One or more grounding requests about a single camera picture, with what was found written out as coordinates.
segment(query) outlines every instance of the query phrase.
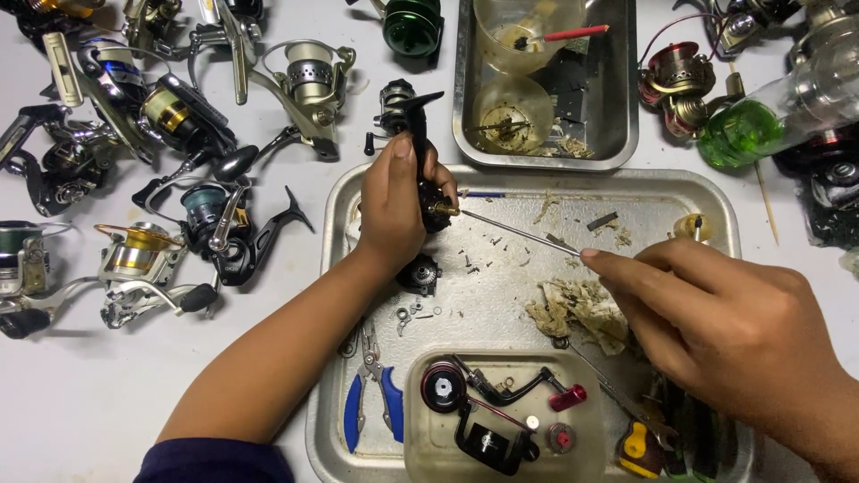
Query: green liquid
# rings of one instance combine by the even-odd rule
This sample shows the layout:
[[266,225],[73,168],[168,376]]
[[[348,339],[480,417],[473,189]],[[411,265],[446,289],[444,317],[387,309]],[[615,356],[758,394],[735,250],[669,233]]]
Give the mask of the green liquid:
[[738,168],[782,149],[784,126],[758,101],[740,101],[707,123],[698,152],[716,168]]

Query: green fishing reel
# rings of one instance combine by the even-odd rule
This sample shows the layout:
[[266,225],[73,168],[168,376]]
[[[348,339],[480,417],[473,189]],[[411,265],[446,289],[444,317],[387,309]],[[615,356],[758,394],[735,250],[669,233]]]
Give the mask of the green fishing reel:
[[[346,0],[352,5],[358,0]],[[407,58],[438,59],[444,17],[440,0],[370,0],[379,13],[382,36],[391,50]]]

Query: metal tray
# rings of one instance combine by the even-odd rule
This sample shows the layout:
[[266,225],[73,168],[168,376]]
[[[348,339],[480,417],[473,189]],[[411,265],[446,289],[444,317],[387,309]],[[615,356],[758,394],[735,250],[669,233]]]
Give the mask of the metal tray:
[[[602,24],[611,26],[611,29],[606,35],[591,38],[586,56],[572,55],[561,49],[549,66],[529,76],[544,87],[547,87],[546,80],[550,83],[551,80],[564,79],[563,86],[554,86],[555,92],[562,95],[564,91],[583,88],[571,95],[571,103],[567,107],[559,106],[556,115],[583,123],[565,122],[564,130],[582,140],[594,151],[593,155],[587,159],[494,155],[476,147],[480,139],[478,133],[464,132],[465,128],[477,125],[472,119],[474,98],[496,72],[482,62],[476,47],[474,32],[477,21],[472,0],[460,0],[454,79],[454,138],[463,154],[489,166],[581,171],[607,171],[629,161],[638,146],[635,1],[589,0],[584,25]],[[558,56],[566,57],[560,63]],[[553,94],[552,89],[547,89],[547,92]]]
[[[361,197],[364,170],[352,169],[334,186],[326,207],[322,272],[349,251],[345,227],[354,218]],[[740,257],[740,239],[734,210],[725,195],[704,177],[680,170],[620,169],[613,174],[541,170],[450,167],[460,189],[476,192],[504,192],[501,199],[469,196],[463,208],[526,229],[534,234],[551,232],[576,248],[593,247],[633,255],[648,245],[665,240],[674,222],[690,212],[703,212],[713,224],[710,245],[725,254]],[[533,224],[545,201],[546,190],[562,197],[549,207],[542,221]],[[632,245],[618,248],[615,232],[599,236],[588,232],[586,223],[616,211],[620,224],[631,231]],[[502,237],[497,244],[492,239]],[[453,226],[428,238],[423,249],[443,269],[435,297],[423,300],[424,314],[435,307],[442,314],[413,320],[403,337],[397,335],[393,311],[414,301],[395,286],[382,294],[368,311],[374,321],[381,361],[393,366],[393,382],[405,387],[409,367],[425,352],[436,348],[461,349],[548,349],[551,342],[534,327],[524,303],[539,297],[536,283],[552,277],[592,278],[579,266],[565,263],[564,254],[467,217],[455,219]],[[467,274],[465,254],[480,272]],[[594,363],[628,394],[646,392],[651,368],[630,351],[606,358],[598,347],[586,345]],[[375,385],[364,393],[367,417],[356,453],[350,454],[343,439],[343,410],[346,394],[360,364],[360,356],[333,358],[314,388],[308,402],[306,439],[310,462],[325,483],[406,482],[403,445],[395,443],[382,420],[381,395]],[[606,454],[614,455],[617,441],[626,431],[629,418],[609,398],[604,397],[603,415]],[[745,482],[750,478],[754,457],[752,430],[729,424],[724,440],[725,460],[719,481]],[[614,464],[609,457],[606,482],[638,481]]]

